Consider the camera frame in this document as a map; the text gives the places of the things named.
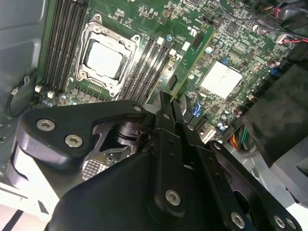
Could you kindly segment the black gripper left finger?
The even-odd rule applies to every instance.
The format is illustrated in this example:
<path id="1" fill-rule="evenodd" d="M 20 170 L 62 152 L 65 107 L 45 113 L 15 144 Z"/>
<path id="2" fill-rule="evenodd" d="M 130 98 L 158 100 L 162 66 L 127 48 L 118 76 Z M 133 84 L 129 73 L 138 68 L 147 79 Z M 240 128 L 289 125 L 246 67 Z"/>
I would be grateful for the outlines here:
<path id="1" fill-rule="evenodd" d="M 17 126 L 9 179 L 51 213 L 72 188 L 120 162 L 152 154 L 155 175 L 171 168 L 179 180 L 156 184 L 170 214 L 183 192 L 181 139 L 170 95 L 160 93 L 156 112 L 132 100 L 36 109 Z"/>

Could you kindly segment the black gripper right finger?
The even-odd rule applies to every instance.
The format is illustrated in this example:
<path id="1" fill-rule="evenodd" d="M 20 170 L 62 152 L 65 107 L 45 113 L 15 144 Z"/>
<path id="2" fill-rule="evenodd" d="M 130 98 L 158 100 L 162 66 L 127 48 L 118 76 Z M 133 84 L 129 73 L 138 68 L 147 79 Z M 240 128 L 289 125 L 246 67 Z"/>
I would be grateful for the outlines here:
<path id="1" fill-rule="evenodd" d="M 194 127 L 184 121 L 180 104 L 172 111 L 184 142 L 184 160 L 208 184 L 214 220 L 221 219 L 226 231 L 300 231 L 301 225 L 275 197 L 220 143 L 204 144 Z"/>

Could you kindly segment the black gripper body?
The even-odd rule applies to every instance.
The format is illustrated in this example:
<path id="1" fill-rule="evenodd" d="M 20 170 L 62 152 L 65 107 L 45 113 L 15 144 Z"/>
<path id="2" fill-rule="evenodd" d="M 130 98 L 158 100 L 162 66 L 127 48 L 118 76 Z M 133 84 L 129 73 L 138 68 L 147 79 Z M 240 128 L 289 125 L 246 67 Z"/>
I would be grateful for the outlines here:
<path id="1" fill-rule="evenodd" d="M 226 231 L 222 214 L 201 172 L 205 158 L 216 164 L 213 152 L 183 151 L 183 192 L 170 214 L 158 201 L 156 184 L 179 180 L 168 168 L 155 175 L 154 156 L 139 154 L 111 167 L 68 191 L 59 201 L 48 224 L 50 231 Z"/>

